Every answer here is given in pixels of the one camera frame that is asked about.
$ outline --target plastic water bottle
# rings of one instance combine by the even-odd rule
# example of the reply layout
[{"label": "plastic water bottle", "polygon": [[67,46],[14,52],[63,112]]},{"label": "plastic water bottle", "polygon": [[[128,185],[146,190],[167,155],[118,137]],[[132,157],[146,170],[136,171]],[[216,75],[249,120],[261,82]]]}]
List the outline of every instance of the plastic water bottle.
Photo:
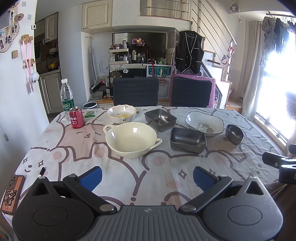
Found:
[{"label": "plastic water bottle", "polygon": [[69,110],[74,107],[74,99],[71,87],[68,84],[68,79],[62,79],[61,100],[63,103],[65,116],[69,120]]}]

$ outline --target small trash can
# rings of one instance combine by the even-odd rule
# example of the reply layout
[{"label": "small trash can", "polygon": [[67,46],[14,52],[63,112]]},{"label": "small trash can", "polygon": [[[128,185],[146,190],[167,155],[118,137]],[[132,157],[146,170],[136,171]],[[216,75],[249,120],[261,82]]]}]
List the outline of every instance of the small trash can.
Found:
[{"label": "small trash can", "polygon": [[96,108],[98,108],[98,104],[96,102],[87,102],[83,105],[84,110],[96,109]]}]

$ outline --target small metal bowl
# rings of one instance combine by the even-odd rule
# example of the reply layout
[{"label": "small metal bowl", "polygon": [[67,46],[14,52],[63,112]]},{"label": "small metal bowl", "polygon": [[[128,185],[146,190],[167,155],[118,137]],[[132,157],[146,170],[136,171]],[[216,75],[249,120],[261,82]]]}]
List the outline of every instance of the small metal bowl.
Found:
[{"label": "small metal bowl", "polygon": [[170,147],[176,151],[200,154],[207,146],[205,134],[201,131],[172,128]]},{"label": "small metal bowl", "polygon": [[225,135],[235,145],[239,145],[244,138],[244,133],[242,130],[235,125],[228,125]]},{"label": "small metal bowl", "polygon": [[156,130],[163,132],[173,128],[177,118],[163,109],[155,109],[144,113],[146,121]]}]

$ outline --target dining table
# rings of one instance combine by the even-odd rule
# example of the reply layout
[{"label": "dining table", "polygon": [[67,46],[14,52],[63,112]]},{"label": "dining table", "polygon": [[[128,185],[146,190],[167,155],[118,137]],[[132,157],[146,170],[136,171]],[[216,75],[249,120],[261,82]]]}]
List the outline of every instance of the dining table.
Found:
[{"label": "dining table", "polygon": [[[234,110],[193,107],[137,107],[133,122],[148,124],[144,113],[164,109],[177,117],[175,127],[188,129],[186,116],[192,111],[220,117],[224,127],[234,124],[241,128],[244,138],[234,145],[225,131],[206,137],[207,146],[200,154],[172,150],[171,129],[158,132],[162,143],[142,157],[127,159],[110,149],[103,127],[117,125],[111,122],[107,108],[93,109],[96,115],[85,118],[85,126],[73,129],[71,122],[60,113],[45,129],[34,146],[21,160],[15,174],[25,176],[20,204],[44,167],[49,181],[61,181],[75,173],[82,175],[95,166],[102,170],[102,180],[92,191],[120,209],[121,205],[175,205],[184,203],[202,193],[194,182],[193,171],[200,166],[211,174],[227,175],[233,180],[245,181],[257,176],[263,184],[278,180],[279,171],[262,161],[265,151],[278,154],[274,146],[249,122]],[[4,214],[12,223],[12,216]]]}]

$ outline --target photo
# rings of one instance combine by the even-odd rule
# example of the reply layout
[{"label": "photo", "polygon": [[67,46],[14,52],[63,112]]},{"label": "photo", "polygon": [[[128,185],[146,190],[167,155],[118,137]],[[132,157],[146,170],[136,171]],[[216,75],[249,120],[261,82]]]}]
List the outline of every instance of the photo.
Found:
[{"label": "photo", "polygon": [[0,37],[4,37],[5,36],[5,28],[0,30]]},{"label": "photo", "polygon": [[10,21],[14,21],[14,19],[15,19],[15,13],[14,13],[14,11],[11,11]]},{"label": "photo", "polygon": [[12,43],[12,37],[10,35],[5,36],[4,43],[5,44],[11,44]]},{"label": "photo", "polygon": [[11,33],[16,34],[17,33],[17,25],[12,25],[11,26]]},{"label": "photo", "polygon": [[3,39],[0,39],[0,50],[2,50],[2,49],[4,49],[5,48],[5,46],[4,46],[4,44],[3,44]]}]

